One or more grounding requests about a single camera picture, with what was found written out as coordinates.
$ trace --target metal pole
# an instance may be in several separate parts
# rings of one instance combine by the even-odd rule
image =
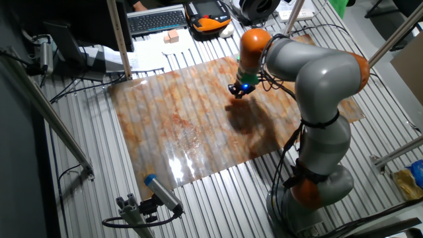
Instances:
[[[40,114],[46,119],[48,124],[53,128],[68,150],[75,156],[76,160],[87,170],[87,174],[93,179],[93,166],[87,159],[82,149],[79,147],[73,136],[66,129],[65,124],[60,120],[51,104],[42,94],[39,86],[32,81],[26,74],[22,65],[14,59],[0,57],[0,62],[9,70],[13,79],[22,87],[31,103],[37,108]]]
[[[419,146],[423,145],[423,136],[419,136],[418,138],[408,142],[407,144],[401,146],[400,148],[390,152],[390,154],[378,159],[375,161],[376,168],[380,168],[384,166],[386,163],[392,161],[393,159],[404,155],[405,153],[409,152],[412,149],[415,149]]]
[[[130,61],[128,59],[128,53],[126,51],[124,34],[122,33],[122,27],[119,20],[119,13],[116,7],[116,0],[107,0],[108,11],[110,13],[110,18],[112,19],[114,35],[116,36],[116,41],[118,42],[120,57],[122,58],[122,63],[124,65],[125,76],[127,80],[132,80],[132,72]]]
[[[295,5],[293,6],[293,9],[291,11],[291,15],[289,16],[288,22],[285,25],[285,29],[284,29],[284,35],[287,35],[288,33],[291,32],[293,24],[295,23],[295,21],[297,20],[298,14],[301,10],[301,8],[303,7],[305,0],[297,0],[295,2]]]
[[[369,66],[372,68],[385,54],[388,52],[392,46],[400,40],[404,34],[410,30],[416,24],[418,20],[423,15],[423,3],[421,3],[416,10],[411,14],[411,16],[392,34],[391,37],[376,51],[376,53],[369,59]]]

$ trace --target robotic arm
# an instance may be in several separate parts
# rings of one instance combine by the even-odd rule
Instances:
[[[305,132],[296,173],[284,187],[269,192],[268,212],[297,233],[319,222],[317,209],[343,199],[353,189],[352,175],[338,165],[350,146],[351,131],[337,106],[363,89],[369,78],[369,65],[366,59],[353,53],[289,38],[268,44],[270,39],[269,33],[261,29],[245,32],[241,38],[237,81],[229,90],[240,98],[255,89],[263,51],[271,75],[295,82]],[[281,209],[274,212],[275,206]]]

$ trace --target slotted aluminum surface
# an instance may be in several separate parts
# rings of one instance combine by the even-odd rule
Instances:
[[[316,9],[320,9],[324,2],[325,0],[315,0]],[[267,22],[266,30],[281,32],[285,25],[278,20],[275,13]],[[345,28],[328,4],[313,19],[297,22],[293,30],[298,30],[303,25],[317,26],[326,23]],[[231,38],[196,42],[194,49],[167,56],[164,72],[237,54],[239,40],[245,30],[237,22],[233,24],[236,31]],[[318,46],[362,55],[354,41],[337,28],[313,28],[299,34],[303,33],[310,34]],[[138,73],[134,78],[160,73],[163,71]],[[70,79],[48,81],[43,90],[46,97],[51,99],[69,83]],[[81,89],[97,84],[76,80],[71,88]],[[324,223],[317,226],[320,234],[403,201],[390,178],[379,175],[369,160],[371,154],[386,155],[418,136],[408,126],[401,114],[402,108],[394,103],[387,90],[389,89],[376,77],[372,77],[368,86],[354,96],[366,118],[351,125],[351,147],[341,164],[352,172],[355,187],[343,200],[323,208]],[[128,150],[107,88],[95,87],[67,95],[55,103],[54,108],[91,159],[95,170],[94,181],[81,179],[80,168],[74,169],[61,180],[69,236],[137,237],[131,229],[111,229],[101,225],[103,219],[118,216],[115,202],[117,197],[134,193],[140,201]],[[54,132],[53,140],[50,139],[48,125],[46,133],[55,178],[54,155],[59,174],[77,165],[77,161]],[[291,173],[288,163],[293,164],[297,158],[291,152],[284,165],[284,179]],[[421,158],[422,150],[415,149],[388,163],[388,168],[396,171]],[[156,237],[273,237],[265,199],[278,160],[277,151],[174,189],[174,193],[184,204],[186,213],[182,219],[154,227]],[[61,234],[66,237],[55,179],[54,187]],[[170,218],[171,213],[166,208],[160,208],[156,215],[159,220],[165,220]]]

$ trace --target black keyboard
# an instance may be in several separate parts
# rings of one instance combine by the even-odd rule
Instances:
[[[187,26],[184,12],[168,11],[128,18],[132,36]]]

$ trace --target orange marbled surface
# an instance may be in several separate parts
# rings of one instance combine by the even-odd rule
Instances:
[[[143,199],[148,174],[176,188],[281,148],[299,125],[282,90],[259,85],[235,100],[227,85],[237,67],[226,57],[109,87]],[[349,122],[364,117],[352,99],[339,110]]]

